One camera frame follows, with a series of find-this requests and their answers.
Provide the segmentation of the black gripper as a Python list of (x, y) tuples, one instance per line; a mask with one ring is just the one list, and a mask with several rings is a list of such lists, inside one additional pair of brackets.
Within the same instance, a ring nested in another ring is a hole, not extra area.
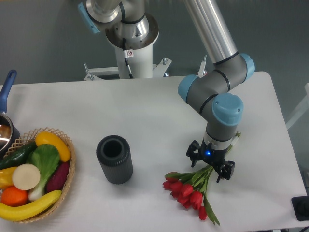
[(201, 146), (194, 140), (188, 147), (186, 156), (189, 157), (191, 161), (191, 167), (194, 168), (197, 161), (201, 159), (214, 167), (218, 174), (216, 183), (219, 183), (221, 179), (230, 180), (233, 175), (235, 162), (225, 161), (225, 155), (227, 153), (227, 148), (223, 150), (217, 150), (214, 148), (212, 143), (206, 144), (204, 141)]

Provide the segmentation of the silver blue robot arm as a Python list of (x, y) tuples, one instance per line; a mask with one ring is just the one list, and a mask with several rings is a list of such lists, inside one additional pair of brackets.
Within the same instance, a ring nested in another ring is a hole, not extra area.
[[(186, 76), (178, 94), (206, 121), (201, 143), (192, 142), (187, 156), (211, 165), (219, 179), (230, 179), (235, 164), (225, 155), (243, 113), (242, 100), (230, 91), (255, 71), (253, 60), (240, 54), (213, 0), (187, 0), (185, 6), (213, 62), (213, 71)], [(152, 46), (158, 38), (156, 20), (145, 11), (142, 0), (83, 0), (78, 11), (94, 34), (103, 32), (114, 46), (119, 77), (154, 77)]]

